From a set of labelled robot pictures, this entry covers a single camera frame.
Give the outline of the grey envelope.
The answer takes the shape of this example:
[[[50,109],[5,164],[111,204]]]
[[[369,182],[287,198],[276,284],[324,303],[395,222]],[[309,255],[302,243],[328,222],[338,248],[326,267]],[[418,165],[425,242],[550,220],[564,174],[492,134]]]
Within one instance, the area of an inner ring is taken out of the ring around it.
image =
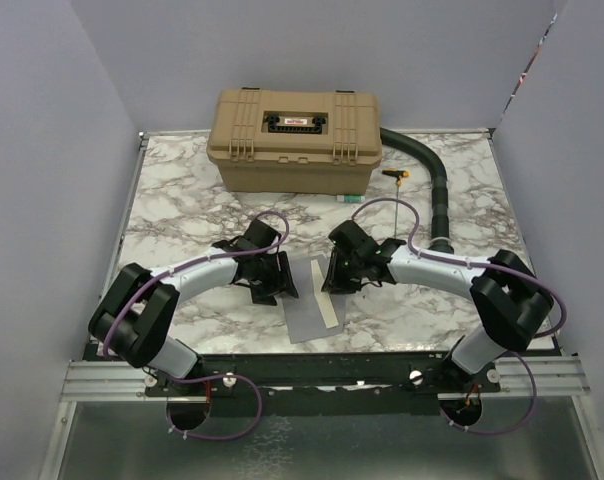
[[[325,327],[313,292],[310,268],[312,260],[318,261],[325,279],[328,259],[324,255],[303,257],[290,261],[292,277],[299,298],[294,299],[284,295],[282,302],[288,336],[292,344],[327,338],[341,334],[344,331],[346,298],[339,295],[329,295],[339,326],[331,329]]]

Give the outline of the green white glue stick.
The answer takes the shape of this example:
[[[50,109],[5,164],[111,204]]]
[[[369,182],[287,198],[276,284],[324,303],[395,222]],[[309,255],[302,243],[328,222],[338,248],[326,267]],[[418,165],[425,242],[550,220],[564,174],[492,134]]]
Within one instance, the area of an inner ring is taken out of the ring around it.
[[[365,197],[362,195],[337,195],[336,201],[345,204],[361,204],[365,201]]]

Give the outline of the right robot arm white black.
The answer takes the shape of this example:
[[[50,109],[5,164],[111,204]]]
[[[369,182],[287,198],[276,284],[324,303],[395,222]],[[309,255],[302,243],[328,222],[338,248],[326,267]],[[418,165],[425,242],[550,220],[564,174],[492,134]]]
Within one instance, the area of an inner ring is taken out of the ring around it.
[[[378,243],[354,220],[334,228],[329,240],[327,293],[354,294],[367,284],[418,285],[474,304],[480,326],[454,345],[441,367],[443,383],[454,391],[468,388],[502,354],[526,351],[554,306],[550,292],[508,250],[474,258],[424,251],[394,238]]]

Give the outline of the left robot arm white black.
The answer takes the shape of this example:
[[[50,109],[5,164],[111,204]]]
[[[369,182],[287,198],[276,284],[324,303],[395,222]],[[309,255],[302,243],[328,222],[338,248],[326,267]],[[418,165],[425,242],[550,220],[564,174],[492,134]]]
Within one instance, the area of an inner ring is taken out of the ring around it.
[[[278,232],[254,217],[245,232],[211,245],[181,264],[146,269],[123,267],[88,323],[90,335],[134,368],[150,367],[168,375],[177,392],[188,395],[202,385],[200,355],[169,335],[178,306],[209,290],[236,285],[250,291],[257,305],[275,306],[276,296],[297,299],[287,253],[280,246],[290,226]]]

